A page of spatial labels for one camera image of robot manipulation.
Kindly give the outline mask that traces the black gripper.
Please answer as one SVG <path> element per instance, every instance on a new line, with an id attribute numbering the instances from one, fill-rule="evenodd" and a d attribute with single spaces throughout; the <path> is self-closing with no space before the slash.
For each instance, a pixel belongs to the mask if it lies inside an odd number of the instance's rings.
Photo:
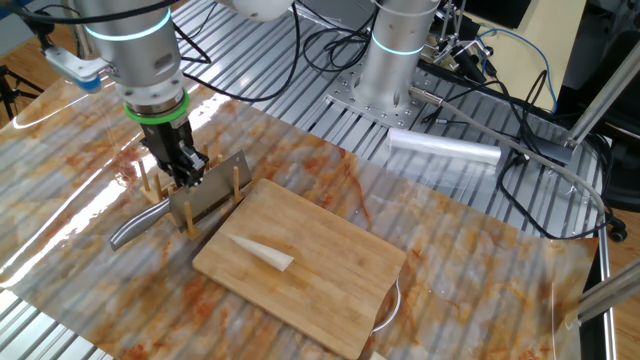
<path id="1" fill-rule="evenodd" d="M 192 130 L 185 120 L 176 128 L 172 122 L 157 125 L 142 124 L 141 144 L 153 155 L 157 166 L 179 187 L 194 187 L 201 183 L 208 157 L 193 148 Z"/>

